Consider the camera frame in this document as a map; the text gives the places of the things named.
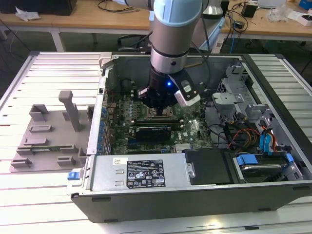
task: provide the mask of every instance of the robotic arm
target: robotic arm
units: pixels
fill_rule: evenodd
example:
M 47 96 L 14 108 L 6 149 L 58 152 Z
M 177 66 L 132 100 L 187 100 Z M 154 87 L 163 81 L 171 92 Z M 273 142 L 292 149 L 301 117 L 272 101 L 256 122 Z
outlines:
M 208 0 L 113 0 L 155 13 L 149 85 L 139 92 L 140 100 L 157 114 L 179 102 L 191 106 L 200 100 L 184 70 L 195 26 Z

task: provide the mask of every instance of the wooden table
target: wooden table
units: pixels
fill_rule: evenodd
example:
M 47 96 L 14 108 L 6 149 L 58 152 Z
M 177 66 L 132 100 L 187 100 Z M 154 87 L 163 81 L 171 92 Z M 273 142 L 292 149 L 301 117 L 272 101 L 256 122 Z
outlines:
M 70 16 L 41 14 L 41 19 L 25 22 L 16 17 L 15 14 L 0 14 L 0 19 L 12 30 L 51 33 L 59 52 L 65 51 L 59 36 L 62 32 L 92 33 L 93 36 L 96 33 L 143 35 L 149 33 L 149 11 L 140 10 L 127 14 L 110 13 L 98 8 L 99 2 L 98 0 L 78 0 Z M 107 8 L 118 10 L 124 6 L 115 2 L 108 2 Z M 7 28 L 0 24 L 0 30 L 3 32 Z M 6 39 L 6 35 L 0 34 L 0 38 Z
M 241 0 L 231 0 L 229 9 L 236 3 L 242 2 Z M 299 7 L 300 0 L 289 1 L 287 6 L 294 11 L 306 13 L 307 11 Z M 242 7 L 235 9 L 236 12 L 241 13 Z M 311 41 L 312 40 L 312 27 L 305 27 L 302 24 L 289 19 L 288 22 L 269 22 L 267 19 L 267 9 L 258 9 L 253 18 L 246 18 L 248 21 L 247 30 L 241 35 L 241 38 L 245 39 L 266 39 L 266 40 L 301 40 Z M 233 13 L 234 20 L 239 20 L 246 23 L 246 21 L 236 13 Z M 221 30 L 218 37 L 217 46 L 213 48 L 214 53 L 219 53 L 220 46 L 223 40 L 228 35 L 230 30 L 230 21 L 226 17 L 226 22 Z
M 98 0 L 78 0 L 77 5 L 71 16 L 54 16 L 41 15 L 41 19 L 29 22 L 22 21 L 15 14 L 0 14 L 2 19 L 12 30 L 17 31 L 44 31 L 50 32 L 57 51 L 65 51 L 65 47 L 59 36 L 62 32 L 74 33 L 92 33 L 95 38 L 96 33 L 107 34 L 147 34 L 150 28 L 149 11 L 140 10 L 138 12 L 128 14 L 116 14 L 103 11 L 98 8 Z M 235 3 L 242 0 L 231 0 L 229 9 Z M 302 11 L 298 7 L 299 0 L 288 2 L 289 7 L 296 11 Z M 114 2 L 109 2 L 109 9 L 122 9 L 124 6 Z M 269 22 L 266 18 L 268 10 L 259 9 L 252 19 L 248 19 L 249 26 L 241 37 L 247 39 L 279 39 L 279 40 L 312 40 L 312 27 L 304 27 L 300 23 L 289 20 L 288 22 Z M 235 20 L 244 21 L 240 16 L 234 13 Z M 221 45 L 228 32 L 229 20 L 226 23 L 218 37 L 218 43 Z M 0 30 L 7 28 L 0 25 Z M 0 38 L 4 39 L 5 35 L 0 34 Z M 214 53 L 218 53 L 220 47 L 215 46 Z

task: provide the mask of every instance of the motherboard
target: motherboard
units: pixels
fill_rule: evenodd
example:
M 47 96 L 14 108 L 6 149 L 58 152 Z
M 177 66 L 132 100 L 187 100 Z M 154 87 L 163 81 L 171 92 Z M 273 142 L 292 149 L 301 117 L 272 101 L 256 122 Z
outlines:
M 131 95 L 108 92 L 101 118 L 110 150 L 99 146 L 97 154 L 130 155 L 181 153 L 184 149 L 210 148 L 213 142 L 203 122 L 202 104 L 167 107 L 161 116 Z

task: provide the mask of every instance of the aluminum extrusion table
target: aluminum extrusion table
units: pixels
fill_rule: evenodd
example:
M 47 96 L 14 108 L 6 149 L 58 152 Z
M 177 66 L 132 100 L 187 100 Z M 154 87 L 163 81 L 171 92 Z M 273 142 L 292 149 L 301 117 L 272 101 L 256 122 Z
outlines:
M 0 233 L 308 233 L 312 230 L 312 196 L 277 211 L 145 220 L 111 224 L 91 223 L 66 195 L 67 172 L 10 173 L 30 120 L 33 104 L 64 110 L 59 91 L 73 91 L 78 109 L 95 103 L 101 70 L 100 53 L 40 53 L 29 56 L 0 101 Z M 252 55 L 271 86 L 312 139 L 311 89 L 289 64 L 275 56 Z

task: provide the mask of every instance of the blue release latch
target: blue release latch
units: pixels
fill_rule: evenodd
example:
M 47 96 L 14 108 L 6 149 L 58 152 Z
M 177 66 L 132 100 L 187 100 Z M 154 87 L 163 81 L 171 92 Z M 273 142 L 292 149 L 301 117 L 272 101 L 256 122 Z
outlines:
M 79 180 L 80 172 L 70 172 L 68 173 L 67 180 Z
M 256 159 L 255 155 L 251 155 L 251 154 L 240 155 L 236 159 L 239 165 L 258 164 L 258 160 Z
M 293 162 L 293 156 L 291 154 L 286 154 L 286 158 L 289 163 Z

